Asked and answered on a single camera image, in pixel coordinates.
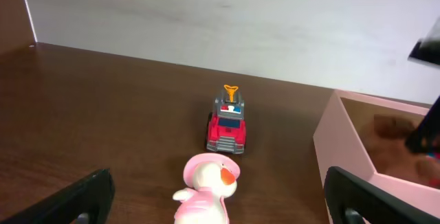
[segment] toy fire truck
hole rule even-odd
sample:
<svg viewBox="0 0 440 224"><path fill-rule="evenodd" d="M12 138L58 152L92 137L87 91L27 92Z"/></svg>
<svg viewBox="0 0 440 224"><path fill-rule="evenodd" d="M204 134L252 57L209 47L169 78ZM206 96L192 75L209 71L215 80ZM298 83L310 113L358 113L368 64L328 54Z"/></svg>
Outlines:
<svg viewBox="0 0 440 224"><path fill-rule="evenodd" d="M224 87L208 116L206 149L241 154L246 144L245 102L237 91L239 87Z"/></svg>

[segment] pink hat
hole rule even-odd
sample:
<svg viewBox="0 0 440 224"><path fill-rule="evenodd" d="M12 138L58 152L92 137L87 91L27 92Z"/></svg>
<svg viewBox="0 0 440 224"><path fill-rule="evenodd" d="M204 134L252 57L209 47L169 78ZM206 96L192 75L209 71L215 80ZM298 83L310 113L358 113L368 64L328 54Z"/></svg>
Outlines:
<svg viewBox="0 0 440 224"><path fill-rule="evenodd" d="M195 155L191 158L185 165L184 169L184 181L188 187L193 187L193 175L195 168L202 162L218 162L222 163L227 167L231 173L238 179L240 176L240 168L233 160L229 159L225 155L220 155L216 153L203 153L200 155Z"/></svg>

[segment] white duck toy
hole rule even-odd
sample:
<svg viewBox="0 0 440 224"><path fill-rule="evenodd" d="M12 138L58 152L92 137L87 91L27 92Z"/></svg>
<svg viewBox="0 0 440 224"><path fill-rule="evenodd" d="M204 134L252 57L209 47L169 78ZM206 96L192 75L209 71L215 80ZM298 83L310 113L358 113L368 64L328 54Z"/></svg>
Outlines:
<svg viewBox="0 0 440 224"><path fill-rule="evenodd" d="M184 181L190 188L173 195L181 201L174 223L228 224L223 199L234 194L239 175L239 166L224 155L204 153L191 158L184 169Z"/></svg>

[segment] black wheel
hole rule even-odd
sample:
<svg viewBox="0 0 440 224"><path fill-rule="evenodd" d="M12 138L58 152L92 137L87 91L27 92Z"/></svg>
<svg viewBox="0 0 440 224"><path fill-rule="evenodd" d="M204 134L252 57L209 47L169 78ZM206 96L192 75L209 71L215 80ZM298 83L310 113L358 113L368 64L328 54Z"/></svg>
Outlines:
<svg viewBox="0 0 440 224"><path fill-rule="evenodd" d="M205 149L208 147L208 127L209 127L209 122L211 121L211 118L212 118L212 112L210 112L208 114L208 121L206 122Z"/></svg>

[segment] brown table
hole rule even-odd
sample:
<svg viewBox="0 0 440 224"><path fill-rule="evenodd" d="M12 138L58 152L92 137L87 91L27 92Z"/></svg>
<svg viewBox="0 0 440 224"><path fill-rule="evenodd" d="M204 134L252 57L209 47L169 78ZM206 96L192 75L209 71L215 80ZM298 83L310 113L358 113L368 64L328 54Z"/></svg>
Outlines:
<svg viewBox="0 0 440 224"><path fill-rule="evenodd" d="M326 223L312 135L331 90L43 43L0 58L0 219L110 168L108 223L172 223L223 84L247 105L231 224Z"/></svg>

